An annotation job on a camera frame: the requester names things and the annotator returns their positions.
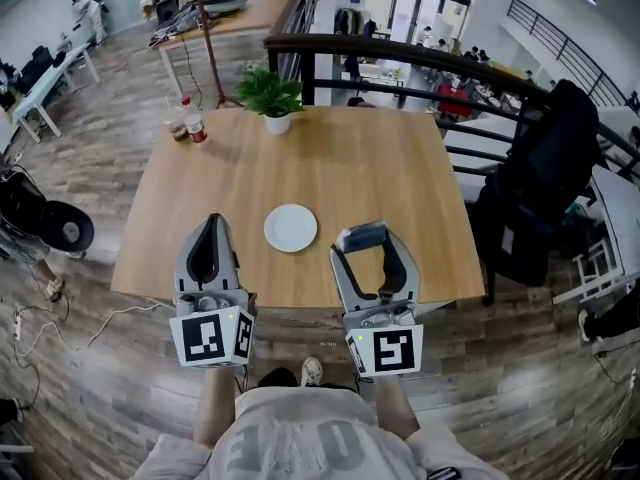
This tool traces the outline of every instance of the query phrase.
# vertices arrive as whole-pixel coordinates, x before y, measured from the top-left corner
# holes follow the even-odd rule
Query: black railing
[[[556,60],[573,75],[573,81],[587,92],[596,105],[626,105],[627,99],[622,91],[596,61],[540,13],[522,0],[511,0],[507,16],[553,53]]]
[[[305,105],[315,104],[316,89],[343,89],[353,91],[368,91],[395,94],[400,97],[413,97],[423,100],[431,100],[438,103],[451,103],[472,109],[476,112],[484,112],[515,121],[516,134],[522,124],[530,124],[531,116],[535,111],[538,114],[547,110],[545,104],[548,101],[548,92],[515,77],[510,73],[494,69],[489,65],[480,64],[466,59],[460,55],[453,55],[440,52],[434,49],[425,49],[421,46],[389,41],[385,39],[374,39],[364,36],[354,35],[333,35],[333,34],[309,34],[306,33],[312,21],[312,9],[315,9],[317,0],[290,0],[285,14],[281,16],[271,33],[265,39],[265,48],[268,50],[269,65],[272,71],[278,72],[286,79],[301,80],[303,83],[302,100]],[[427,91],[411,87],[399,87],[396,85],[383,85],[375,82],[364,82],[359,80],[338,80],[333,78],[316,77],[316,55],[326,54],[333,56],[334,60],[344,56],[354,55],[380,60],[393,60],[412,66],[411,69],[429,68],[430,72],[447,72],[458,75],[463,80],[471,80],[467,87],[471,93],[476,84],[484,84],[496,89],[496,92],[516,95],[522,102],[519,113],[514,113],[505,105],[494,105],[483,102],[482,99],[460,99],[459,97],[447,95],[441,91]],[[447,119],[436,119],[436,124],[443,131],[455,131],[497,140],[504,143],[513,142],[513,136],[506,136],[492,131],[481,130],[470,126],[463,126]],[[640,162],[640,153],[636,151],[627,141],[618,136],[614,131],[604,125],[600,125],[599,133],[611,143],[619,146],[627,152],[632,159]],[[506,157],[492,153],[447,146],[447,151],[451,154],[480,158],[490,162],[481,168],[471,168],[454,165],[453,168],[458,173],[472,174],[477,176],[487,176]]]
[[[318,0],[289,0],[278,21],[270,31],[270,36],[282,34],[308,34],[316,12]],[[269,55],[269,69],[277,71],[287,79],[296,79],[300,70],[300,57],[290,55]]]

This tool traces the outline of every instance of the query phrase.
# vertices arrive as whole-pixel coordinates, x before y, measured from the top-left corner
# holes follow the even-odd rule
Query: power strip
[[[22,316],[17,309],[13,312],[13,339],[15,341],[22,339]]]

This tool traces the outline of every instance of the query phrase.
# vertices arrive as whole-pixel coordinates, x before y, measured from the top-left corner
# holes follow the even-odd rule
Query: white desk
[[[29,94],[27,94],[23,98],[23,100],[13,111],[13,119],[17,120],[20,125],[29,132],[31,137],[33,137],[33,140],[35,140],[36,142],[40,142],[40,137],[31,128],[31,126],[29,126],[27,120],[25,119],[26,115],[33,109],[37,109],[38,112],[40,112],[42,119],[44,119],[47,125],[49,125],[49,128],[51,128],[51,131],[55,133],[56,137],[62,136],[62,133],[60,132],[56,124],[53,122],[51,117],[49,117],[47,111],[42,107],[42,103],[55,87],[56,83],[58,83],[58,80],[60,80],[61,77],[64,77],[66,82],[69,84],[69,88],[75,91],[76,86],[73,83],[73,80],[71,80],[69,73],[67,73],[67,69],[71,64],[73,64],[80,56],[84,56],[84,60],[87,63],[89,71],[91,71],[93,79],[96,81],[96,83],[100,82],[98,71],[96,70],[93,61],[91,60],[91,58],[89,57],[89,53],[87,52],[88,46],[88,44],[83,44],[82,46],[71,50],[67,53],[67,56],[65,57],[62,64],[60,64],[56,68],[51,66],[49,69],[47,69],[47,71],[44,72],[40,79],[31,88]]]
[[[591,247],[587,257],[573,259],[580,274],[580,286],[554,297],[554,304],[578,296],[582,296],[581,302],[602,297],[640,277],[638,187],[599,165],[593,168],[591,187],[602,207],[608,238]],[[586,271],[589,263],[593,273]]]

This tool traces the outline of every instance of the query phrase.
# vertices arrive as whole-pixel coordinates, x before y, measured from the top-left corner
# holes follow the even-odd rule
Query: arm
[[[379,377],[375,382],[376,411],[380,428],[395,434],[403,441],[420,430],[418,419],[402,389],[400,377]]]
[[[214,448],[236,419],[233,368],[207,370],[200,405],[193,424],[193,440]]]

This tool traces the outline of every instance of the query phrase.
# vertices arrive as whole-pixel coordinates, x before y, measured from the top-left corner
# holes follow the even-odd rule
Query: window
[[[364,8],[371,13],[371,19],[376,22],[378,29],[389,28],[392,0],[365,0]]]

